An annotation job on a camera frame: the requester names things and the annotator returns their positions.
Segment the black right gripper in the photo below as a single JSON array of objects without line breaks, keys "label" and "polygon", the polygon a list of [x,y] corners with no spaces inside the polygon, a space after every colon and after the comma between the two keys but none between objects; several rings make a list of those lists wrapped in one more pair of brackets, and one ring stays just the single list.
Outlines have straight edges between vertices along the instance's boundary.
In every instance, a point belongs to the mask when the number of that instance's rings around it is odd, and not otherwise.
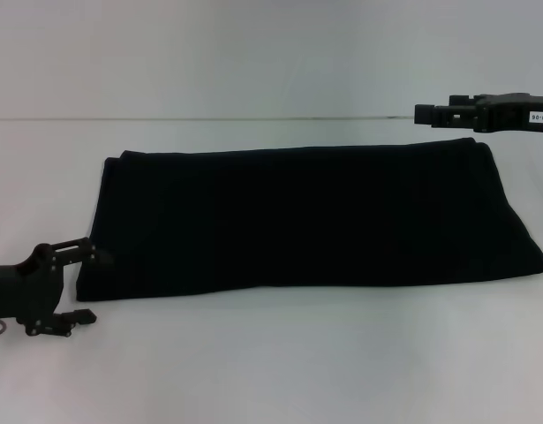
[{"label": "black right gripper", "polygon": [[482,95],[477,100],[476,96],[451,95],[448,106],[416,104],[414,124],[432,128],[474,128],[476,133],[543,133],[543,96],[511,93]]}]

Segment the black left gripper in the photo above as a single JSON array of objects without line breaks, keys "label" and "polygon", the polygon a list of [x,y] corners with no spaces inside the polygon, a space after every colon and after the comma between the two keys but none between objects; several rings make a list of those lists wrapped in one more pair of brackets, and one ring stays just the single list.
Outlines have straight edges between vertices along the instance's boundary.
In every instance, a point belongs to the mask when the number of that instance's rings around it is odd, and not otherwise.
[{"label": "black left gripper", "polygon": [[87,262],[111,265],[113,258],[89,238],[78,238],[39,244],[23,262],[0,265],[0,320],[14,318],[29,336],[70,337],[77,326],[94,324],[97,317],[90,309],[54,314],[64,287],[57,264]]}]

